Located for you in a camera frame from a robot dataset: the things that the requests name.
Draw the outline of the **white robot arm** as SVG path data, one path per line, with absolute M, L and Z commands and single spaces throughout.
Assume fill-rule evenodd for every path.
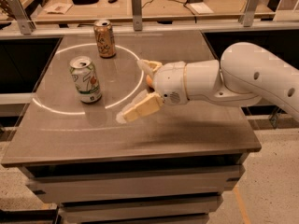
M 299 70 L 255 44 L 235 43 L 219 60 L 166 64 L 139 60 L 137 65 L 153 92 L 140 92 L 117 115 L 119 123 L 151 115 L 163 105 L 196 100 L 243 107 L 265 99 L 299 120 Z

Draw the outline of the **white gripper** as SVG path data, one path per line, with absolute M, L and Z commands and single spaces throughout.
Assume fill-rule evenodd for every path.
M 151 115 L 159 111 L 164 103 L 166 105 L 188 103 L 184 84 L 185 62 L 162 65 L 157 61 L 138 60 L 137 65 L 146 75 L 153 78 L 155 91 L 140 92 L 117 114 L 118 123 L 124 124 Z

